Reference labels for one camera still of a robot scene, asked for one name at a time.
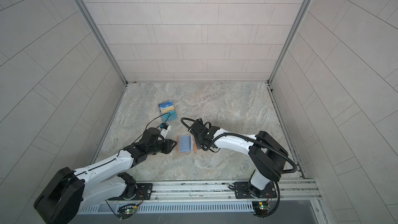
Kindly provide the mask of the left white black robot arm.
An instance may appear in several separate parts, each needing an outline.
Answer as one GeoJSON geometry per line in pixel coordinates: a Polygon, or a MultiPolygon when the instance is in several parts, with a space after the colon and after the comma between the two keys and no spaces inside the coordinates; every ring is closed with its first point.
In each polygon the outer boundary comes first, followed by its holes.
{"type": "Polygon", "coordinates": [[[170,153],[177,144],[166,137],[170,129],[166,123],[148,128],[139,142],[107,159],[75,170],[60,169],[36,199],[34,208],[47,224],[67,224],[94,204],[111,198],[132,199],[138,189],[136,180],[126,170],[144,162],[149,155],[170,153]]]}

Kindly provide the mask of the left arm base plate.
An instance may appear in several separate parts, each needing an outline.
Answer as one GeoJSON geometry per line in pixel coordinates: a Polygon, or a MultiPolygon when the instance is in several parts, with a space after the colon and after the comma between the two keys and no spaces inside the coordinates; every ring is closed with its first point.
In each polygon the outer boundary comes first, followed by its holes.
{"type": "Polygon", "coordinates": [[[127,194],[119,197],[110,198],[110,201],[142,201],[150,200],[152,194],[152,183],[137,183],[135,188],[127,190],[127,194]]]}

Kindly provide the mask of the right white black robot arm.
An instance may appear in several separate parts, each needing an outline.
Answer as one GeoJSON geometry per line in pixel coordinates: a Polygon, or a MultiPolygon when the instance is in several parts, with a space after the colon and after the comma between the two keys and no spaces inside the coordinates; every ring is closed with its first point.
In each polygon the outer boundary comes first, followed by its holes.
{"type": "Polygon", "coordinates": [[[283,174],[297,170],[288,152],[265,131],[243,135],[204,123],[202,119],[182,118],[181,123],[203,151],[230,149],[247,155],[256,167],[249,183],[257,190],[264,190],[268,183],[278,182],[283,174]]]}

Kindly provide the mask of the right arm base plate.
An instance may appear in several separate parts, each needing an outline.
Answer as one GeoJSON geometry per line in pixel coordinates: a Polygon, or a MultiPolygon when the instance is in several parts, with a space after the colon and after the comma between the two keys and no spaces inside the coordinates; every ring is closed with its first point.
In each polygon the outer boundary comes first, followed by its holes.
{"type": "Polygon", "coordinates": [[[273,182],[266,184],[263,190],[260,190],[250,184],[248,181],[237,181],[229,188],[235,192],[236,199],[276,199],[277,191],[273,182]]]}

